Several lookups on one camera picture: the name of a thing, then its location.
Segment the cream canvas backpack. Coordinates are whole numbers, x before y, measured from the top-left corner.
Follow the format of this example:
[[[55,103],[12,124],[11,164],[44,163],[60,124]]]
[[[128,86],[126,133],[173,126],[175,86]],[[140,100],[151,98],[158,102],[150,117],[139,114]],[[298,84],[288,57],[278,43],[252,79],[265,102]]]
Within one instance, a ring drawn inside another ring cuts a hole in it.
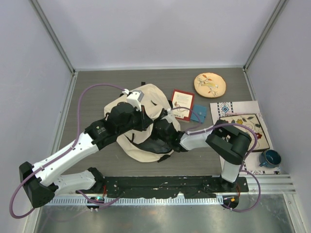
[[[164,119],[167,115],[166,110],[171,109],[172,105],[165,94],[153,84],[142,85],[135,90],[141,90],[144,93],[141,101],[142,111],[145,111],[152,120],[152,125],[146,131],[130,130],[118,137],[114,136],[114,139],[128,156],[139,162],[150,163],[165,160],[175,151],[163,141],[152,139],[151,133],[154,121]],[[104,107],[104,122],[111,109],[121,102],[127,102],[126,95],[121,94],[118,99]],[[177,130],[180,130],[180,124],[177,120],[172,124]]]

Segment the red bordered book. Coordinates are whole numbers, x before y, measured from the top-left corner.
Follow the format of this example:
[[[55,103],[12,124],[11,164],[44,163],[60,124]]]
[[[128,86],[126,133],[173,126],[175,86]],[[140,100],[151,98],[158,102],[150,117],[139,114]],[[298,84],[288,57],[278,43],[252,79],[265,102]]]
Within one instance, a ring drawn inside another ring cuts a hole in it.
[[[172,94],[173,115],[182,121],[189,122],[194,102],[194,93],[175,89]]]

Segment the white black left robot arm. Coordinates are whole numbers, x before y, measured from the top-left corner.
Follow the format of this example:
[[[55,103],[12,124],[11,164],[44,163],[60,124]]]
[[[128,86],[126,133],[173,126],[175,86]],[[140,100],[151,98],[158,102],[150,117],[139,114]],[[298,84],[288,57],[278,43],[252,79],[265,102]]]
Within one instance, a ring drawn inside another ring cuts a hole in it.
[[[69,191],[86,190],[100,193],[104,178],[91,167],[80,174],[71,174],[69,180],[61,174],[71,166],[130,131],[145,131],[153,123],[145,110],[138,111],[126,102],[118,103],[107,117],[94,121],[77,136],[77,139],[55,154],[34,165],[25,162],[19,166],[20,181],[33,208],[42,207],[67,188]]]

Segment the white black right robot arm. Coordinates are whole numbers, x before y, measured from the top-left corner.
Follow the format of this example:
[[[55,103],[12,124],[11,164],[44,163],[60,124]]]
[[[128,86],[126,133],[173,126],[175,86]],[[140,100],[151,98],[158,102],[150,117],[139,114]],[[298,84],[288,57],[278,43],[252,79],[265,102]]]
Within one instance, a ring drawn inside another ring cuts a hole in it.
[[[210,128],[182,132],[162,119],[154,124],[151,138],[162,140],[176,152],[212,148],[224,159],[219,185],[226,192],[237,186],[240,167],[252,141],[250,135],[237,128],[235,123],[227,123],[224,120],[218,120]]]

